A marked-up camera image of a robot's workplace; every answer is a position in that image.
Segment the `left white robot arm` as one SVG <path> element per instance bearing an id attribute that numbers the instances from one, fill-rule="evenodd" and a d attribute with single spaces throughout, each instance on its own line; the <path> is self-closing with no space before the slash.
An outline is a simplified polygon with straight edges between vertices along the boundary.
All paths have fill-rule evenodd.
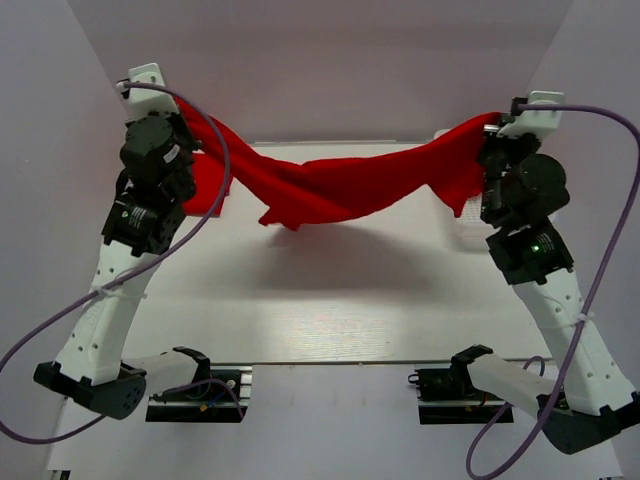
<path id="1" fill-rule="evenodd" d="M 173 388 L 188 398 L 202 398 L 212 378 L 205 369 L 208 359 L 186 347 L 145 358 L 122 357 L 160 256 L 185 219 L 183 205 L 195 196 L 192 165 L 199 147 L 174 99 L 162 92 L 165 82 L 157 64 L 130 69 L 128 79 L 152 87 L 123 93 L 131 119 L 120 149 L 124 168 L 102 230 L 94 297 L 56 358 L 34 373 L 38 384 L 118 420 L 145 397 Z"/>

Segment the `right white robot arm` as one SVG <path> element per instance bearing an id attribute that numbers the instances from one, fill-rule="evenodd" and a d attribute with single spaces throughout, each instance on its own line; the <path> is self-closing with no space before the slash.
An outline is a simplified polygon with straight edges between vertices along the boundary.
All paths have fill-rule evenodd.
<path id="1" fill-rule="evenodd" d="M 524 303 L 559 365 L 550 381 L 518 368 L 491 349 L 472 346 L 451 360 L 453 390 L 472 399 L 494 394 L 538 419 L 550 443 L 575 454 L 639 421 L 639 393 L 621 372 L 579 289 L 573 258 L 552 224 L 570 200 L 562 165 L 540 145 L 568 110 L 559 92 L 534 91 L 512 101 L 484 128 L 481 219 L 494 228 L 490 255 Z"/>

